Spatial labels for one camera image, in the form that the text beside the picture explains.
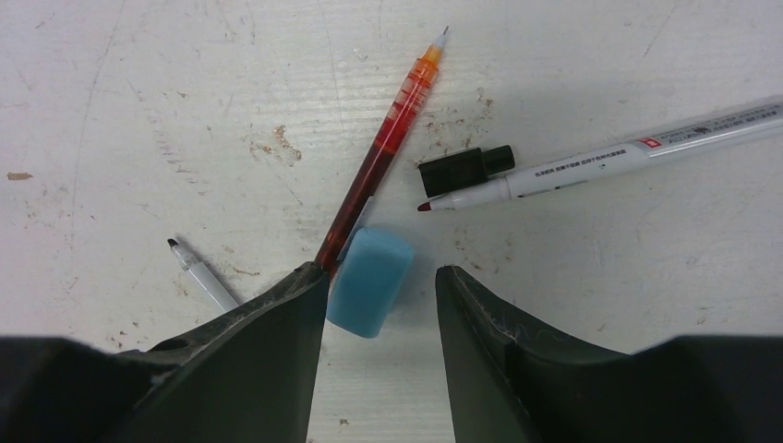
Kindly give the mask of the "thin white pen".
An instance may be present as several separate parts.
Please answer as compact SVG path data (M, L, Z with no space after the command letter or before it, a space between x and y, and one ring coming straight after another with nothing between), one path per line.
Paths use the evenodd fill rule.
M168 238L167 244L183 272L192 279L213 304L221 308L223 312L231 311L241 305L241 302L227 290L193 250L174 238Z

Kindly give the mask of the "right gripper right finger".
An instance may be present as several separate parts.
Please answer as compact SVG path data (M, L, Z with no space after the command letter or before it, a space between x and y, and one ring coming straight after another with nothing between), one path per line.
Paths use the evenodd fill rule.
M625 354L506 302L457 266L435 289L459 442L778 442L782 340L680 336Z

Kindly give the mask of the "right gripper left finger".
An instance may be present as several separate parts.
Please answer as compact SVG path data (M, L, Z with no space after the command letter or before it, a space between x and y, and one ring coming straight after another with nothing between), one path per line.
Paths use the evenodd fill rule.
M1 340L5 442L303 442L330 279L307 262L148 351Z

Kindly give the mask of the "black pen cap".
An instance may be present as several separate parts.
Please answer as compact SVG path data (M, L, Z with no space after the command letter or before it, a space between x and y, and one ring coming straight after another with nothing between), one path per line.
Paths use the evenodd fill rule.
M486 183L493 175L505 173L516 165L509 145L482 150L462 150L418 165L428 198Z

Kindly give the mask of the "red pen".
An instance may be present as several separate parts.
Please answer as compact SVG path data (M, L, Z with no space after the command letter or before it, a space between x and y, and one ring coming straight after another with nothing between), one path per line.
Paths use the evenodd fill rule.
M315 263L330 275L338 269L351 232L426 103L439 73L448 32L444 29L407 73L321 243Z

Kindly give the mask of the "blue highlighter cap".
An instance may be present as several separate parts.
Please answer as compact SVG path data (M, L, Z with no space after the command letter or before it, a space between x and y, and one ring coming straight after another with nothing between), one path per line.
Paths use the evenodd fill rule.
M356 336L377 337L414 256L414 249L399 235L375 228L359 229L334 281L327 320Z

